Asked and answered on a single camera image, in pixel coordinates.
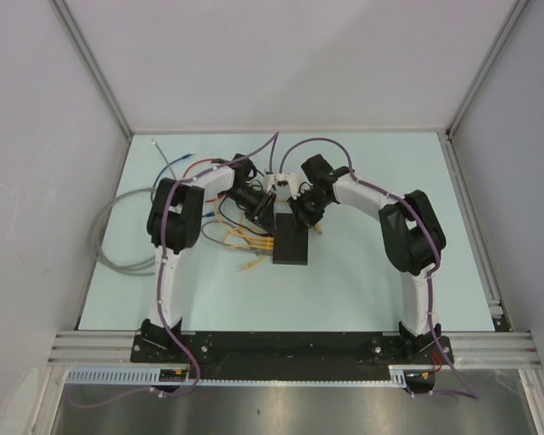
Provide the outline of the black network switch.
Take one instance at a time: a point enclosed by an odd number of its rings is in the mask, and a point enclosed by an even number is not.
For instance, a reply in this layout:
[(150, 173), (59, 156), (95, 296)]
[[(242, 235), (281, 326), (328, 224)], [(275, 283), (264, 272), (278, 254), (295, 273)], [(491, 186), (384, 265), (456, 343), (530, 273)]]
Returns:
[(284, 266), (308, 265), (308, 233), (297, 228), (291, 213), (276, 214), (272, 262)]

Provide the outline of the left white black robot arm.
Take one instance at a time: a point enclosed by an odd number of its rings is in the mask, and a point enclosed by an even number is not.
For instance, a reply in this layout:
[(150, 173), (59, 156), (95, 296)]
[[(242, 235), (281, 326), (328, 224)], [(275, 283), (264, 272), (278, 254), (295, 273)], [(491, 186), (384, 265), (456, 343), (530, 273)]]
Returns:
[(156, 295), (141, 335), (161, 361), (172, 362), (182, 351), (182, 340), (176, 335), (182, 321), (178, 278), (182, 252), (199, 239), (205, 201), (220, 195), (231, 198), (266, 236), (275, 234), (276, 195), (253, 188), (250, 182), (256, 176), (253, 162), (238, 154), (231, 161), (218, 160), (195, 176), (160, 181), (147, 222), (155, 247)]

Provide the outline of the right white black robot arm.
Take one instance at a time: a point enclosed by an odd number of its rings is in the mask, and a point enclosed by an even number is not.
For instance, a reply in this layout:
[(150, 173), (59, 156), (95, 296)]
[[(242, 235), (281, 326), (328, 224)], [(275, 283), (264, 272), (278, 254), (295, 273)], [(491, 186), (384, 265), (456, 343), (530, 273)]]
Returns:
[(348, 167), (335, 169), (319, 154), (306, 160), (301, 169), (310, 187), (288, 200), (298, 232), (319, 223), (331, 204), (347, 205), (378, 220), (385, 254), (401, 273), (400, 352), (407, 362), (422, 363), (441, 335), (434, 312), (432, 275), (446, 247), (429, 198), (420, 190), (398, 197), (370, 188)]

